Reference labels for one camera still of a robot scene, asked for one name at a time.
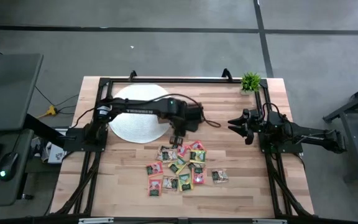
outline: small succulent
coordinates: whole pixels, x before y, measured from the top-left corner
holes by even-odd
[[[241,78],[242,91],[259,91],[260,76],[258,73],[247,72]]]

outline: yellow connector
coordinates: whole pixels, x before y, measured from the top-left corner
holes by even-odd
[[[54,105],[50,105],[49,110],[47,110],[47,112],[45,114],[38,116],[37,119],[43,118],[44,116],[49,116],[49,115],[56,116],[56,114],[57,114],[57,109],[54,107]]]

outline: wooden tabletop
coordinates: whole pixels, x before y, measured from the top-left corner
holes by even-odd
[[[84,77],[76,107],[74,122],[86,110],[94,106],[100,77]],[[284,81],[268,78],[272,103],[281,113],[292,119]],[[113,95],[128,83],[115,83]],[[187,132],[184,144],[201,140],[208,150],[206,166],[209,169],[225,168],[229,182],[214,184],[211,171],[204,185],[195,186],[189,192],[169,192],[160,197],[147,196],[146,164],[155,161],[159,145],[169,145],[169,130],[161,138],[147,144],[124,141],[109,130],[106,151],[102,153],[98,181],[94,195],[92,216],[109,217],[273,217],[266,164],[255,135],[254,143],[244,144],[240,135],[227,128],[229,119],[238,118],[243,108],[255,109],[255,96],[242,96],[238,84],[220,83],[159,83],[169,93],[181,93],[202,102],[207,119],[222,124],[213,128],[200,124],[195,133]],[[84,116],[78,127],[91,120],[91,113]],[[83,163],[83,152],[75,152],[62,164],[51,212],[57,211],[76,189]],[[313,213],[305,172],[299,158],[283,154],[283,164],[288,187],[302,206]],[[174,175],[167,166],[164,175]],[[281,190],[278,190],[283,209]],[[88,189],[85,190],[85,207]]]

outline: computer mouse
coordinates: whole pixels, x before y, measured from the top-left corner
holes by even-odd
[[[0,180],[9,181],[16,173],[17,158],[16,152],[8,152],[0,160]]]

